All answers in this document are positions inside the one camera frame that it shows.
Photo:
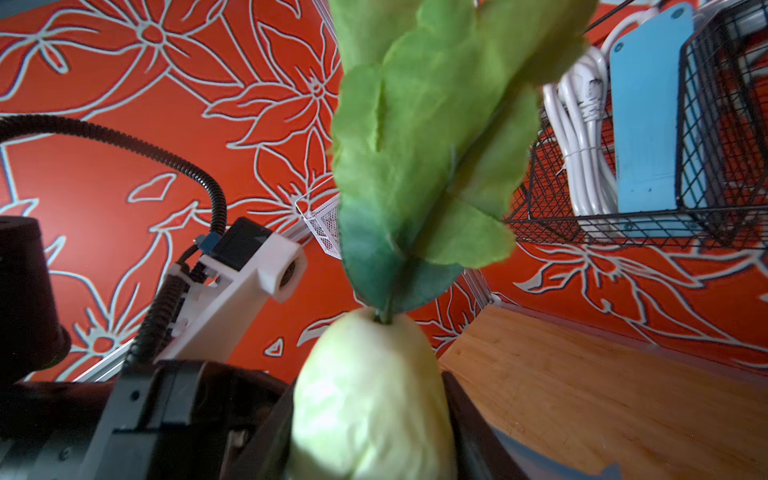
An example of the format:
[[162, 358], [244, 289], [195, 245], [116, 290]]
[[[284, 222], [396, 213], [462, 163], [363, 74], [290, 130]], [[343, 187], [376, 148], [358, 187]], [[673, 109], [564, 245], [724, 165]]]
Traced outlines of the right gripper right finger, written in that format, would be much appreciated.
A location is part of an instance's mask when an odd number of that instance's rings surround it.
[[458, 479], [528, 479], [455, 376], [443, 371], [442, 380], [454, 435]]

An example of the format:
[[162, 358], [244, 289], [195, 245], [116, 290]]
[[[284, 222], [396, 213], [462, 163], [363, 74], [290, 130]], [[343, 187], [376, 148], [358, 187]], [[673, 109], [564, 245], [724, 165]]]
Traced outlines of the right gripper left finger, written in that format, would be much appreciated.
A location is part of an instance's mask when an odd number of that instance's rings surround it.
[[295, 384], [287, 387], [264, 423], [228, 469], [225, 479], [286, 478], [290, 454]]

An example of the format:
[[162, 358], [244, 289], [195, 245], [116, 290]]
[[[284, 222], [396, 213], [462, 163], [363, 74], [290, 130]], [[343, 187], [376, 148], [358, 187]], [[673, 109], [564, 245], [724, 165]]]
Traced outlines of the clear zip top bag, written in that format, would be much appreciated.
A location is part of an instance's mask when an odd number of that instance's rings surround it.
[[620, 467], [617, 463], [605, 467], [598, 474], [586, 474], [532, 450], [496, 428], [493, 428], [492, 431], [529, 479], [608, 480], [622, 478]]

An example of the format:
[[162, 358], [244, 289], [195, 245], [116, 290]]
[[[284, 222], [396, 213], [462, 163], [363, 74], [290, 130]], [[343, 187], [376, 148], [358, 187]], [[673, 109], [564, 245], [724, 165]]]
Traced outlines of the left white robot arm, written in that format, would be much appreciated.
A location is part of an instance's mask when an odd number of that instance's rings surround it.
[[1, 138], [63, 134], [110, 144], [195, 180], [208, 233], [167, 269], [114, 380], [26, 376], [69, 352], [31, 217], [1, 220], [1, 475], [13, 479], [281, 479], [293, 390], [227, 356], [268, 299], [305, 271], [301, 247], [257, 223], [227, 220], [219, 184], [183, 158], [128, 134], [54, 115], [13, 115]]

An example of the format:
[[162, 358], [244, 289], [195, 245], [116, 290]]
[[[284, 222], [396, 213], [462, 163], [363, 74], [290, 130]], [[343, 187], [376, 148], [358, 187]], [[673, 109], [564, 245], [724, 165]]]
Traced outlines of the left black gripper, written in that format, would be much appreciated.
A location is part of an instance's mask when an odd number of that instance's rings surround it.
[[4, 479], [225, 479], [287, 385], [203, 361], [1, 390]]

